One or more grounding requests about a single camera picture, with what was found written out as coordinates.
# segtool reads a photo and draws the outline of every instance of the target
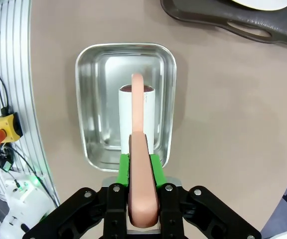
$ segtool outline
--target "white plate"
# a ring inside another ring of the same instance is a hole
[[[232,0],[257,10],[274,11],[287,7],[287,0]]]

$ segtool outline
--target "white cylinder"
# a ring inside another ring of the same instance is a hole
[[[132,133],[131,90],[131,85],[123,86],[119,89],[119,122],[122,154],[129,153],[129,136]],[[143,131],[147,136],[149,154],[153,154],[155,90],[150,86],[144,86],[143,90]]]

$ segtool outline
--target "green gripper pad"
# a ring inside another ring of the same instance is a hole
[[[119,172],[116,183],[120,183],[125,187],[129,185],[129,166],[130,159],[129,154],[121,154],[119,162]]]
[[[154,180],[155,180],[155,186],[158,189],[163,184],[167,183],[167,179],[163,174],[162,165],[159,159],[159,156],[157,154],[151,154],[150,155]]]

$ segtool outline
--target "dark brown serving tray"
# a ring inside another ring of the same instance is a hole
[[[287,7],[260,11],[231,0],[160,0],[163,10],[179,21],[209,24],[262,43],[287,44]],[[255,35],[230,24],[261,29],[270,36]]]

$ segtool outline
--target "screw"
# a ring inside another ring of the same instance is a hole
[[[115,186],[115,187],[113,188],[113,190],[114,190],[114,192],[119,192],[120,187],[119,187],[119,186]]]
[[[173,187],[171,185],[167,185],[165,189],[170,192],[173,190]]]
[[[87,192],[84,194],[84,197],[85,197],[85,198],[89,198],[91,195],[92,195],[92,193],[87,191]]]
[[[197,195],[197,196],[200,196],[201,195],[201,190],[200,189],[194,190],[194,194]]]

